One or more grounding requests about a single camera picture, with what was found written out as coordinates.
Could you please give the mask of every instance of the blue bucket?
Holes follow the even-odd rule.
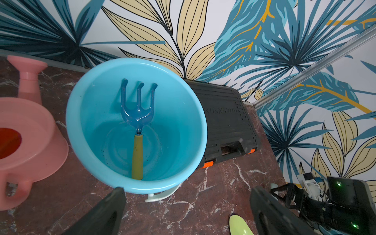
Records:
[[[145,83],[144,109],[150,107],[152,83],[158,84],[154,118],[142,129],[142,180],[131,179],[135,128],[120,113],[124,78],[129,81],[129,108],[135,108],[140,82]],[[208,135],[204,111],[192,89],[169,69],[143,59],[114,59],[91,69],[75,85],[66,118],[72,148],[85,168],[103,183],[135,194],[178,187],[199,165]]]

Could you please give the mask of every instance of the rake tine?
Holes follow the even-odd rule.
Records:
[[[157,88],[158,84],[156,83],[153,83],[152,84],[152,93],[150,95],[150,109],[153,110],[154,109],[154,92],[155,92],[155,89]]]
[[[144,86],[144,83],[141,82],[137,87],[137,110],[141,109],[141,88]]]
[[[121,82],[121,96],[120,96],[120,99],[121,99],[121,107],[126,110],[126,106],[125,106],[125,88],[127,87],[127,84],[128,84],[128,80],[127,79],[123,79],[123,81]]]

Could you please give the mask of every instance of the toolbox handle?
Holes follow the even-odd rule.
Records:
[[[226,158],[235,158],[246,154],[240,141],[221,144],[221,153]]]

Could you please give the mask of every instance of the watering can spout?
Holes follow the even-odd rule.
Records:
[[[7,60],[20,72],[18,98],[42,105],[38,74],[47,68],[47,63],[20,56],[8,56]]]

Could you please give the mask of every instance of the black toolbox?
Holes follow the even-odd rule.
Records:
[[[197,95],[208,125],[208,141],[198,169],[253,153],[261,146],[236,89],[185,81]]]

